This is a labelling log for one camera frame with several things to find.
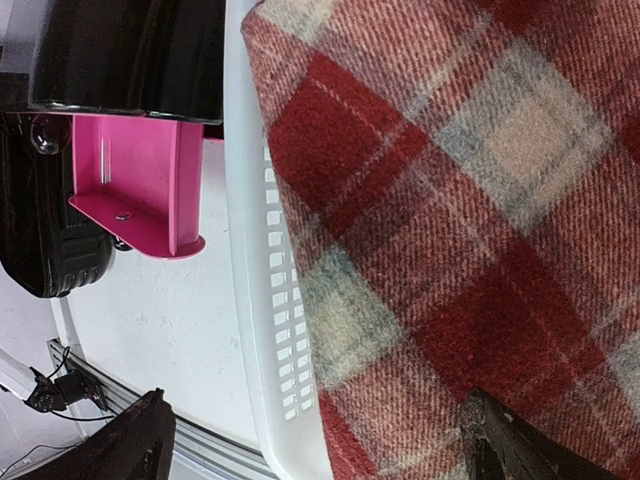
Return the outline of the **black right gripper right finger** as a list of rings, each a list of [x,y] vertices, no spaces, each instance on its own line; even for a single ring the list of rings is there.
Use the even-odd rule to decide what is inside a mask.
[[[639,422],[619,388],[576,386],[534,425],[480,387],[459,410],[470,479],[637,479]]]

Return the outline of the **black ribbed hard-shell suitcase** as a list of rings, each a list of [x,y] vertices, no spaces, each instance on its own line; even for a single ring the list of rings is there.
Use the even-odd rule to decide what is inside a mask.
[[[27,104],[28,77],[1,76],[1,265],[38,298],[61,298],[107,271],[109,233],[69,202],[72,121]]]

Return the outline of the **red plaid garment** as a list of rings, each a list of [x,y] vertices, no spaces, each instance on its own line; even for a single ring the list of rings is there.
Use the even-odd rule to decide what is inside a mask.
[[[332,474],[462,479],[480,387],[639,475],[639,5],[262,1]]]

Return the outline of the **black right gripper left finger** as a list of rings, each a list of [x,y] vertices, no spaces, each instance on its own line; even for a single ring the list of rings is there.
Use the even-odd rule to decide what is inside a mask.
[[[28,479],[167,479],[176,417],[164,391],[147,392],[87,441],[25,473]]]

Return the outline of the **white perforated plastic basket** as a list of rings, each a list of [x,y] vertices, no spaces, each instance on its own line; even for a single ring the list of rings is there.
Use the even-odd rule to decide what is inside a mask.
[[[241,24],[226,4],[224,146],[236,308],[261,453],[280,479],[330,479],[309,330]]]

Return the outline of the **black pink drawer organizer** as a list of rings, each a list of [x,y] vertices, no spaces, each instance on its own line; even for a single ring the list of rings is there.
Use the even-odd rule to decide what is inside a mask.
[[[71,206],[149,257],[205,246],[204,130],[223,121],[225,20],[222,1],[46,5],[28,103],[71,124]]]

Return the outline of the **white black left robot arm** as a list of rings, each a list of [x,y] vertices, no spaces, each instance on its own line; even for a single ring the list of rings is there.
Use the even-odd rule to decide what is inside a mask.
[[[57,368],[44,375],[1,350],[1,390],[13,394],[40,413],[63,412],[82,400],[106,412],[108,406],[97,380],[67,365],[70,348],[63,350]]]

